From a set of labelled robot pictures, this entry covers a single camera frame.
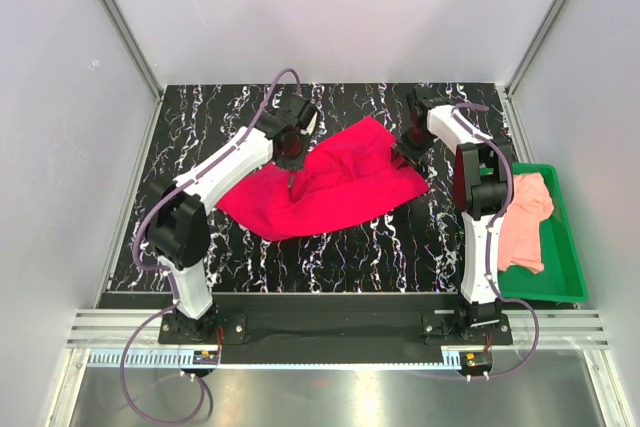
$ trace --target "marble tabletop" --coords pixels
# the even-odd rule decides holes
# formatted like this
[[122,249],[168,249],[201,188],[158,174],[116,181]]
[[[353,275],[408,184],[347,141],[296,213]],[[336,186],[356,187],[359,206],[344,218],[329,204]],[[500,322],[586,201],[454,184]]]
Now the marble tabletop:
[[[509,129],[493,84],[428,84],[441,96],[490,107],[469,119],[494,137]],[[405,96],[414,84],[306,84],[320,111],[312,145],[371,115],[399,136],[409,123]],[[222,147],[246,125],[264,85],[169,86],[107,291],[168,291],[164,278],[139,272],[131,244],[152,206],[149,186],[172,179]],[[293,92],[286,85],[277,94]],[[207,282],[214,292],[442,292],[455,290],[464,231],[452,199],[454,155],[436,141],[422,174],[427,194],[361,225],[311,237],[268,242],[221,211],[209,217]]]

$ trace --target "crumpled red fabric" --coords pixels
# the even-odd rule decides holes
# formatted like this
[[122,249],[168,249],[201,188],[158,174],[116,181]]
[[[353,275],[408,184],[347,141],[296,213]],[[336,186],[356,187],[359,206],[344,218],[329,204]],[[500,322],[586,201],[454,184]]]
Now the crumpled red fabric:
[[394,142],[387,129],[366,117],[318,144],[301,171],[268,164],[248,175],[218,208],[270,241],[358,225],[428,190],[412,167],[391,163]]

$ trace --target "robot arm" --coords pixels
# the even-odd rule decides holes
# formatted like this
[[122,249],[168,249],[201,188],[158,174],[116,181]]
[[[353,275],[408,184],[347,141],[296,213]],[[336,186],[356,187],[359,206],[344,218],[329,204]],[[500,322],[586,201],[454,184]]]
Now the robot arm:
[[[413,126],[394,145],[394,152],[417,164],[437,137],[455,153],[453,196],[457,210],[462,213],[466,239],[465,270],[460,285],[464,311],[461,321],[464,330],[495,324],[500,320],[501,305],[487,277],[491,275],[496,280],[498,277],[502,218],[496,219],[491,228],[490,274],[487,274],[487,236],[489,222],[507,195],[508,172],[484,142],[492,137],[467,121],[449,104],[448,98],[429,99],[428,93],[425,96],[416,90],[407,98]],[[495,143],[511,164],[508,141]]]
[[160,201],[176,186],[193,180],[158,212],[146,232],[160,264],[175,280],[177,309],[193,333],[207,330],[199,321],[214,310],[205,278],[204,259],[211,243],[207,216],[234,185],[266,163],[275,161],[288,170],[302,168],[317,108],[299,95],[283,99],[282,104],[265,111],[255,128],[242,127],[224,147],[169,185],[152,186],[155,200]]

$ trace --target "green plastic container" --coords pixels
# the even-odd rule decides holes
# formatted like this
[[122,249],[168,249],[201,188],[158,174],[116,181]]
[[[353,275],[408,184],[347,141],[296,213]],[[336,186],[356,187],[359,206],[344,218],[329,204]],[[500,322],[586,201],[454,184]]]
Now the green plastic container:
[[505,297],[584,302],[588,293],[576,253],[573,234],[556,169],[546,164],[513,164],[514,175],[540,172],[553,201],[553,214],[540,224],[540,244],[544,271],[533,274],[520,266],[500,272],[498,283]]

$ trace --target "pink cloth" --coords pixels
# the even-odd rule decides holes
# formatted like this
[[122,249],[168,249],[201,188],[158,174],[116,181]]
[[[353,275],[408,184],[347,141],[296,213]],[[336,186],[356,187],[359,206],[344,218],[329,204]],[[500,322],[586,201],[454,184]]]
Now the pink cloth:
[[292,173],[273,164],[247,176],[218,208],[267,240],[351,227],[424,194],[413,168],[391,164],[395,137],[372,117],[333,135]]
[[534,274],[544,270],[540,251],[540,222],[549,218],[553,203],[539,173],[516,175],[514,197],[500,231],[498,269],[518,264]]

